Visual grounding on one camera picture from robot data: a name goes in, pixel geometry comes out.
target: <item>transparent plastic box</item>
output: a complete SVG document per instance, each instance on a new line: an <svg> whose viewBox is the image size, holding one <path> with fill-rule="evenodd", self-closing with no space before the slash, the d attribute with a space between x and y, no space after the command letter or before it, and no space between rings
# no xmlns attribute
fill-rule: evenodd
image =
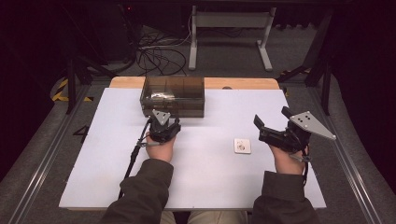
<svg viewBox="0 0 396 224"><path fill-rule="evenodd" d="M203 118L204 78L146 77L140 104L146 117L156 109L171 113L172 118Z"/></svg>

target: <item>person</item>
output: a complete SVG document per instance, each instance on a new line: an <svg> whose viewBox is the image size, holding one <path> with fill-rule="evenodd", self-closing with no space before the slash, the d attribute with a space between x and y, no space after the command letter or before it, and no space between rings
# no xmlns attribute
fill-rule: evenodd
<svg viewBox="0 0 396 224"><path fill-rule="evenodd" d="M174 170L170 162L175 140L174 137L163 145L146 148L149 159L143 161L136 176L120 183L124 196L107 208L100 223L176 223L171 212L163 212ZM304 196L304 163L280 148L270 148L276 173L264 172L262 195L253 204L250 223L319 223L311 202ZM248 220L246 212L241 211L191 212L189 224L195 223L231 224Z"/></svg>

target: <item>pants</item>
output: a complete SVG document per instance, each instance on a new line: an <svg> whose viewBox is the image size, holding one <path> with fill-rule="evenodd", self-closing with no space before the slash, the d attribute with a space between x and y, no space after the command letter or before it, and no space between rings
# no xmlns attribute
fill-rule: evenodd
<svg viewBox="0 0 396 224"><path fill-rule="evenodd" d="M248 213L245 211L193 211L189 224L248 224ZM161 224L176 224L172 212L163 211Z"/></svg>

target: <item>person's right hand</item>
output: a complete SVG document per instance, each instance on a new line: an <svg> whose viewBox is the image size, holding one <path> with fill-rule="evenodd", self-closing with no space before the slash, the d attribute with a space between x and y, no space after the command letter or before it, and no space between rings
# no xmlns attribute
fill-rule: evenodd
<svg viewBox="0 0 396 224"><path fill-rule="evenodd" d="M146 139L148 143L154 142L150 137L149 133L146 133ZM172 138L170 141L154 147L146 147L146 151L148 156L151 159L161 160L170 162L173 157L173 146L175 143L176 137Z"/></svg>
<svg viewBox="0 0 396 224"><path fill-rule="evenodd" d="M305 163L300 162L292 158L288 152L285 152L284 150L274 147L271 145L268 145L271 148L271 151L274 154L274 159L275 159L275 168L276 172L280 174L285 174L285 175L302 175L304 168L305 168ZM302 157L303 152L298 151L296 154L294 154L297 157Z"/></svg>

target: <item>black sleeve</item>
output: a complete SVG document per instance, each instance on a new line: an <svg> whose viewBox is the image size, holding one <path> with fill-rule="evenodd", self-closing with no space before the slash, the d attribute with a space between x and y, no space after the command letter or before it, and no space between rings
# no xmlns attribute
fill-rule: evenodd
<svg viewBox="0 0 396 224"><path fill-rule="evenodd" d="M303 176L265 172L251 223L319 223L318 214L304 196Z"/></svg>
<svg viewBox="0 0 396 224"><path fill-rule="evenodd" d="M124 196L107 208L100 223L160 223L172 174L173 166L166 161L143 161L136 176L120 183Z"/></svg>

